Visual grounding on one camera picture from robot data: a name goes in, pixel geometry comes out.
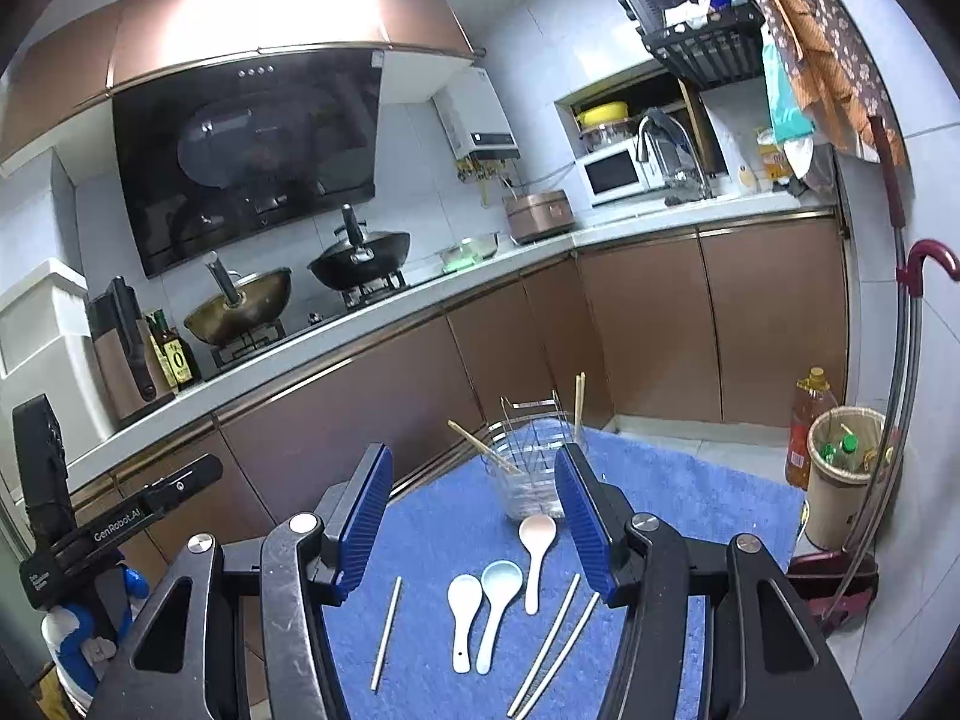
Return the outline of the left hand blue white glove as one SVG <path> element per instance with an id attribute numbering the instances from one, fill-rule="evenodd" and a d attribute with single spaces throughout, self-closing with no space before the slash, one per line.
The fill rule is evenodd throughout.
<path id="1" fill-rule="evenodd" d="M 52 606 L 41 622 L 41 634 L 60 686 L 82 717 L 88 713 L 94 693 L 116 656 L 119 642 L 139 616 L 149 595 L 148 580 L 125 564 L 117 567 L 117 572 L 106 572 L 104 577 L 107 583 L 121 578 L 124 590 L 121 622 L 114 634 L 98 631 L 93 611 L 82 603 Z"/>

